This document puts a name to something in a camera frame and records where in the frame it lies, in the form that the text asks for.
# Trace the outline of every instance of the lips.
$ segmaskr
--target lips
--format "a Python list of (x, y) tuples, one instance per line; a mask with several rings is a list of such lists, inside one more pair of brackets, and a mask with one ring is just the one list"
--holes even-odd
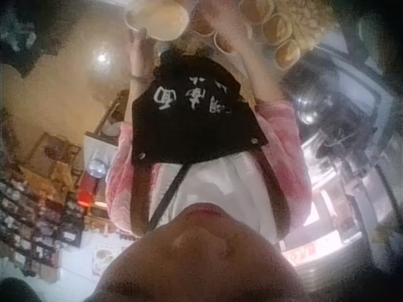
[(203, 217), (222, 217), (224, 211), (219, 206), (212, 203), (196, 203), (193, 204), (182, 212), (185, 216), (203, 216)]

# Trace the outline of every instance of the apron strap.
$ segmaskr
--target apron strap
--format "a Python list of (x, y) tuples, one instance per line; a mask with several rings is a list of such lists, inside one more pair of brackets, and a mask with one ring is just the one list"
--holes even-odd
[(159, 203), (156, 211), (151, 217), (151, 220), (148, 225), (148, 232), (153, 231), (163, 216), (164, 212), (168, 208), (172, 198), (174, 197), (176, 191), (178, 190), (179, 186), (183, 182), (183, 179), (185, 178), (186, 174), (188, 173), (189, 169), (191, 167), (191, 164), (184, 164), (182, 165), (182, 168), (179, 170), (178, 174), (175, 176), (173, 182), (169, 186), (168, 190), (166, 191), (164, 197), (162, 198), (161, 202)]
[(277, 227), (277, 239), (283, 240), (290, 231), (291, 214), (287, 199), (278, 183), (277, 176), (262, 149), (249, 151), (258, 161), (268, 190), (271, 209)]

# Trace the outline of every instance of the person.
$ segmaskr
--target person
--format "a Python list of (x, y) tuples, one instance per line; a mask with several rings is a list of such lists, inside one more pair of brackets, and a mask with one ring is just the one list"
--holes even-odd
[(255, 112), (219, 64), (170, 51), (154, 68), (154, 42), (144, 29), (134, 35), (128, 110), (106, 202), (116, 226), (141, 239), (111, 263), (88, 301), (305, 297), (273, 247), (310, 213), (293, 106), (234, 2), (201, 5), (241, 56)]

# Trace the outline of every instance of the black apron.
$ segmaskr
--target black apron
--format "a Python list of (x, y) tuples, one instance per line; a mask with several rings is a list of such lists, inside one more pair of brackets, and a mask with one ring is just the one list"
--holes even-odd
[(155, 163), (171, 163), (182, 168), (148, 231), (157, 226), (192, 164), (243, 151), (261, 152), (268, 143), (249, 105), (241, 101), (240, 84), (214, 61), (175, 57), (163, 62), (154, 77), (133, 102), (133, 165), (149, 169)]

